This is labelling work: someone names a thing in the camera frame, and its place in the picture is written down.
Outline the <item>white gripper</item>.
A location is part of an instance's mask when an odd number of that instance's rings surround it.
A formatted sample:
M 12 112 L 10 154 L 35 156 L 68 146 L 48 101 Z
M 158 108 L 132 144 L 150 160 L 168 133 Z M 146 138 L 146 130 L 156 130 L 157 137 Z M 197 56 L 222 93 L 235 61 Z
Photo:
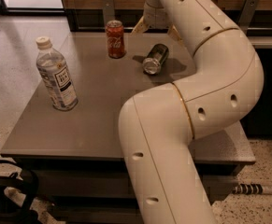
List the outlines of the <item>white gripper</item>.
M 182 38 L 177 28 L 172 24 L 163 7 L 152 7 L 149 4 L 144 5 L 143 17 L 140 18 L 133 28 L 133 34 L 143 34 L 149 28 L 168 29 L 167 34 L 175 41 L 181 42 Z

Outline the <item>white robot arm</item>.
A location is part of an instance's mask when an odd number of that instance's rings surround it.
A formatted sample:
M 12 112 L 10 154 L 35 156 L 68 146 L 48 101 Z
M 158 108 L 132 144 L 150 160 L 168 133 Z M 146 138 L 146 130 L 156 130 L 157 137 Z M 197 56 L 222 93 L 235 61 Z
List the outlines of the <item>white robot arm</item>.
M 122 153 L 144 224 L 216 224 L 188 145 L 255 107 L 263 67 L 246 35 L 211 0 L 159 1 L 196 72 L 123 105 Z

